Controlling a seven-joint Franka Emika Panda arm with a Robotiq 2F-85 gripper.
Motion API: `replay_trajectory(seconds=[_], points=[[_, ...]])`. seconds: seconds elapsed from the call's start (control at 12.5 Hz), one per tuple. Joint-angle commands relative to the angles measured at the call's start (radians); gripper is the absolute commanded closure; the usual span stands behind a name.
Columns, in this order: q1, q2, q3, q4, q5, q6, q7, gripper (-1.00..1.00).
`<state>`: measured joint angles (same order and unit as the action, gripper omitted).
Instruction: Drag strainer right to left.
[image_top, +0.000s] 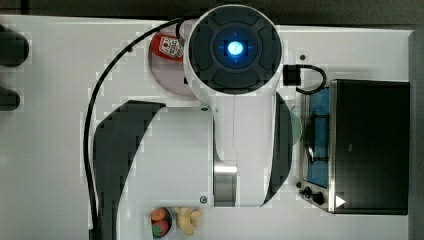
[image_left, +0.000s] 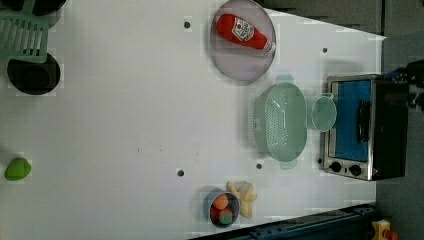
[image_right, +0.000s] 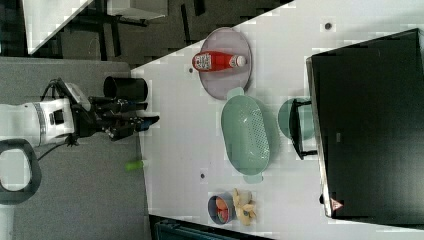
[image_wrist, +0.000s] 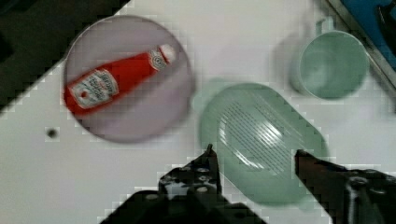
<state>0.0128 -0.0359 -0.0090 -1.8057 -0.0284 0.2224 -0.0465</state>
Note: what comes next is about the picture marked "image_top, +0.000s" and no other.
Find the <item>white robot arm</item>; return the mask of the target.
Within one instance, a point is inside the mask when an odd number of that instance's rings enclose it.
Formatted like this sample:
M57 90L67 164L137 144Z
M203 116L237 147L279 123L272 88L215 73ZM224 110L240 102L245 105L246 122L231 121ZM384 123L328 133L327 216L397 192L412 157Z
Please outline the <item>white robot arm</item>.
M109 114L94 136L96 187L103 212L97 240L135 240L138 215L162 203L261 207L278 192L292 162L290 113L277 86L283 43L258 10L223 5L204 13L184 45L184 74L213 117L213 158L172 161L174 174L155 191L143 165L129 177L137 151L163 103L128 101Z

